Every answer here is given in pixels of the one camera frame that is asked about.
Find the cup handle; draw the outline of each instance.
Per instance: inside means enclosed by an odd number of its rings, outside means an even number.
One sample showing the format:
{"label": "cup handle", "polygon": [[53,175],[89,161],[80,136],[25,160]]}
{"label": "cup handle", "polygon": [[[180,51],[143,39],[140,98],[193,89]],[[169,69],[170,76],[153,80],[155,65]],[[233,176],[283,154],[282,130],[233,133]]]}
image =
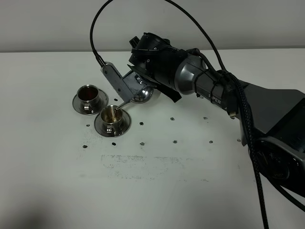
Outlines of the cup handle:
{"label": "cup handle", "polygon": [[90,110],[90,104],[85,104],[84,105],[84,110],[89,111]]}
{"label": "cup handle", "polygon": [[108,134],[112,133],[112,125],[107,125],[107,133]]}

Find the metal saucer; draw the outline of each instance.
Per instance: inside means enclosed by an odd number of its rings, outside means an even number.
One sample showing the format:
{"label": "metal saucer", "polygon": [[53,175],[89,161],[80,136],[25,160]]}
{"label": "metal saucer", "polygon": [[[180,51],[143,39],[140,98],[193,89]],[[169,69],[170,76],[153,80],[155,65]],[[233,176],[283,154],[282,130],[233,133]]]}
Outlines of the metal saucer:
{"label": "metal saucer", "polygon": [[152,97],[154,89],[152,87],[147,87],[139,92],[133,99],[132,102],[135,104],[143,104],[149,101]]}
{"label": "metal saucer", "polygon": [[[90,100],[90,101],[81,100],[78,96],[78,93],[81,90],[81,88],[84,88],[84,87],[96,88],[98,90],[98,96],[94,100]],[[74,96],[73,101],[72,101],[73,108],[76,112],[78,112],[82,115],[94,115],[94,114],[99,113],[104,107],[107,106],[108,96],[106,95],[106,93],[104,91],[102,91],[101,89],[99,89],[93,85],[85,85],[81,88],[78,90],[78,93]],[[87,110],[84,109],[86,104],[90,105],[90,108]]]}
{"label": "metal saucer", "polygon": [[123,109],[121,110],[123,112],[122,125],[119,128],[117,128],[113,133],[107,133],[107,126],[104,125],[101,114],[98,114],[94,120],[94,128],[96,132],[104,137],[118,137],[125,134],[129,130],[132,120],[126,111]]}

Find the cup rim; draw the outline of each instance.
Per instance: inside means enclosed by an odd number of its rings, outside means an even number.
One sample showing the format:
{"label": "cup rim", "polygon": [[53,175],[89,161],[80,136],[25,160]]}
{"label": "cup rim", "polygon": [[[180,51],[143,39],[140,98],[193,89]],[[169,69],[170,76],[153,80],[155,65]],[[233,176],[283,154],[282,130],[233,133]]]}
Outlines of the cup rim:
{"label": "cup rim", "polygon": [[[91,99],[91,100],[83,100],[83,99],[81,99],[81,98],[79,97],[79,93],[80,93],[80,91],[81,91],[82,89],[84,89],[84,88],[94,88],[94,89],[97,91],[97,95],[96,95],[93,99]],[[82,86],[82,87],[80,87],[80,88],[78,89],[78,91],[77,91],[77,93],[76,93],[76,96],[77,96],[81,101],[90,102],[90,101],[96,99],[96,98],[99,96],[99,89],[98,89],[96,86],[92,85],[92,84],[87,84],[87,85],[84,85],[84,86]]]}
{"label": "cup rim", "polygon": [[106,121],[103,119],[102,113],[103,113],[103,111],[104,111],[105,109],[107,109],[108,107],[114,107],[114,108],[116,108],[117,106],[116,106],[116,105],[108,105],[108,106],[104,107],[104,108],[101,110],[101,112],[100,112],[100,116],[101,116],[102,121],[103,121],[104,123],[106,123],[106,124],[109,124],[109,125],[113,125],[113,124],[115,124],[115,123],[120,122],[120,121],[123,119],[123,111],[122,111],[122,109],[119,109],[119,111],[122,113],[122,115],[121,115],[121,118],[120,118],[118,121],[116,121],[116,122],[114,122],[114,123],[108,123],[108,122],[106,122]]}

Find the white wall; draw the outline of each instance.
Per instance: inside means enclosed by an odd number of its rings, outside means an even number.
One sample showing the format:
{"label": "white wall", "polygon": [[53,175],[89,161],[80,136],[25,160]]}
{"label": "white wall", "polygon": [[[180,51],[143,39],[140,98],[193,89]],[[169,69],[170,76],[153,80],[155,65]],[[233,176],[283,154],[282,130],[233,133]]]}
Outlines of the white wall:
{"label": "white wall", "polygon": [[[0,52],[90,50],[92,19],[106,0],[1,0]],[[304,0],[175,0],[220,49],[305,46]],[[162,0],[115,0],[101,14],[98,50],[129,50],[145,31],[178,48],[210,49],[196,26]]]}

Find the white table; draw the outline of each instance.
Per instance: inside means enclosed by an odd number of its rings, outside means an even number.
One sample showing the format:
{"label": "white table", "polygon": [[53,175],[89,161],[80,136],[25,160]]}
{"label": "white table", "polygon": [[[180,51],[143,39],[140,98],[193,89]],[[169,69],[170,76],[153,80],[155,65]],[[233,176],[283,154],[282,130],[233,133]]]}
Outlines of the white table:
{"label": "white table", "polygon": [[[220,54],[244,81],[305,92],[305,49]],[[122,74],[130,55],[101,52]],[[122,102],[91,52],[0,53],[1,222],[39,212],[54,229],[263,228],[237,119],[194,94],[176,104],[161,94],[126,108],[126,134],[101,137],[95,115],[71,104],[85,84]],[[305,214],[262,183],[270,228],[304,228]]]}

